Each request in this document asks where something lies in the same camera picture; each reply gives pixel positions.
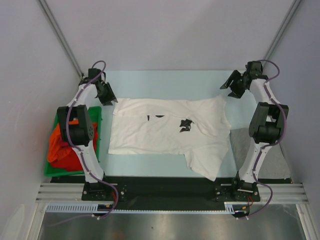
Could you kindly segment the white printed t-shirt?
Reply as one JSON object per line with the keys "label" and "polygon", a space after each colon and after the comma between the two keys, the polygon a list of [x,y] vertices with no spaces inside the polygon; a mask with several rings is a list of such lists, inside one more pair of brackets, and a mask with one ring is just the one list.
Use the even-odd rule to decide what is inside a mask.
{"label": "white printed t-shirt", "polygon": [[183,155],[195,173],[215,181],[228,152],[231,125],[221,95],[202,100],[120,98],[114,105],[112,155]]}

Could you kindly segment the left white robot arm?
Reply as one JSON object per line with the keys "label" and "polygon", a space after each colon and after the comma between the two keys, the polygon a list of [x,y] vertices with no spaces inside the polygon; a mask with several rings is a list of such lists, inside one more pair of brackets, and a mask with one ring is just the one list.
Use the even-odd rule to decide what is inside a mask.
{"label": "left white robot arm", "polygon": [[104,106],[118,100],[110,83],[106,82],[104,70],[88,69],[88,77],[80,81],[78,91],[71,102],[57,109],[57,118],[62,140],[78,157],[85,175],[83,201],[116,201],[117,189],[107,183],[94,150],[95,130],[88,109],[97,98]]}

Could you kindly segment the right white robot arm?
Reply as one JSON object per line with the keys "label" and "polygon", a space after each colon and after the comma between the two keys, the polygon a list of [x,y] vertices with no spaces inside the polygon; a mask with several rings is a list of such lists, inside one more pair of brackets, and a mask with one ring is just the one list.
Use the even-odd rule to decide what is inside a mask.
{"label": "right white robot arm", "polygon": [[249,61],[243,73],[234,70],[220,87],[229,88],[229,97],[240,99],[245,91],[250,91],[257,103],[249,124],[251,138],[248,153],[231,185],[217,197],[226,195],[236,202],[259,201],[258,174],[268,151],[284,138],[287,128],[289,107],[281,104],[270,88],[271,78],[264,74],[264,60]]}

